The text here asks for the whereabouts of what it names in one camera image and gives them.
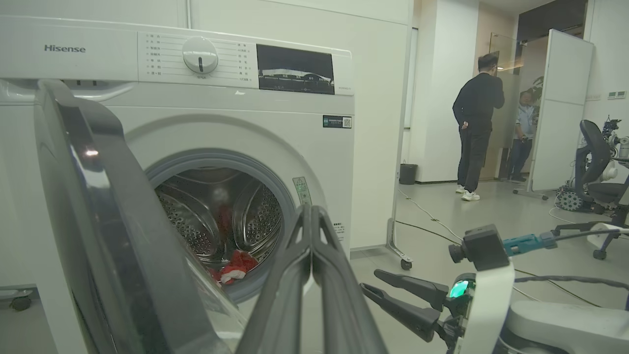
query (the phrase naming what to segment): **hisense logo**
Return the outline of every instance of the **hisense logo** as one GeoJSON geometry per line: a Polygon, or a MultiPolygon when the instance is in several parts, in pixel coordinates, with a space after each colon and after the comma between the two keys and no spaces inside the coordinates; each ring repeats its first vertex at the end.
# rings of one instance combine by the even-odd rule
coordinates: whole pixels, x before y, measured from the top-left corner
{"type": "Polygon", "coordinates": [[[82,47],[58,47],[54,44],[44,45],[45,52],[70,52],[70,53],[85,53],[85,48],[82,47]]]}

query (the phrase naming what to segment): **qr code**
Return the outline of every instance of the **qr code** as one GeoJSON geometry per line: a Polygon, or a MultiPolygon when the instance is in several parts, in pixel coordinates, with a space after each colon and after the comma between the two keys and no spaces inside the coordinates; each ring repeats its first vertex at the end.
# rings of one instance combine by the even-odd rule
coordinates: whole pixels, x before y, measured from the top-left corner
{"type": "Polygon", "coordinates": [[[343,117],[343,128],[352,127],[352,117],[343,117]]]}

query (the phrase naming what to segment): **person in white shirt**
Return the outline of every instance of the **person in white shirt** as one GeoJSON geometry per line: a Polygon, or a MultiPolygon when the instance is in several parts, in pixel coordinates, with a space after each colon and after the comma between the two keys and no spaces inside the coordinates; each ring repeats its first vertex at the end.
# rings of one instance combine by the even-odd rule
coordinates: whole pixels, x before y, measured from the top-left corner
{"type": "Polygon", "coordinates": [[[518,105],[518,116],[515,123],[515,134],[513,136],[513,148],[509,157],[509,179],[512,181],[524,182],[521,172],[526,159],[531,154],[533,138],[537,129],[537,115],[535,107],[531,105],[533,98],[531,91],[520,93],[520,104],[518,105]]]}

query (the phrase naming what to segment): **washing machine door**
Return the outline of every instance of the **washing machine door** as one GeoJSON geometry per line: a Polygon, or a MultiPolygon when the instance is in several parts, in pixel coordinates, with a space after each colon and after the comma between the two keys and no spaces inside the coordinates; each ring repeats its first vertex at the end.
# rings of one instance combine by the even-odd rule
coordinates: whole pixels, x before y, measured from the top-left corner
{"type": "Polygon", "coordinates": [[[40,81],[38,158],[64,275],[93,353],[231,353],[245,320],[186,251],[99,103],[40,81]]]}

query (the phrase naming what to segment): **trash can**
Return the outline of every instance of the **trash can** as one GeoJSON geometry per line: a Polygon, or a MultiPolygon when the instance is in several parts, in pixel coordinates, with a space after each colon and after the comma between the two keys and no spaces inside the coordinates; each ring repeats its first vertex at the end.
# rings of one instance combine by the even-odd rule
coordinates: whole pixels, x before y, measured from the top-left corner
{"type": "Polygon", "coordinates": [[[399,165],[399,183],[401,185],[414,185],[416,173],[417,173],[417,165],[400,164],[399,165]]]}

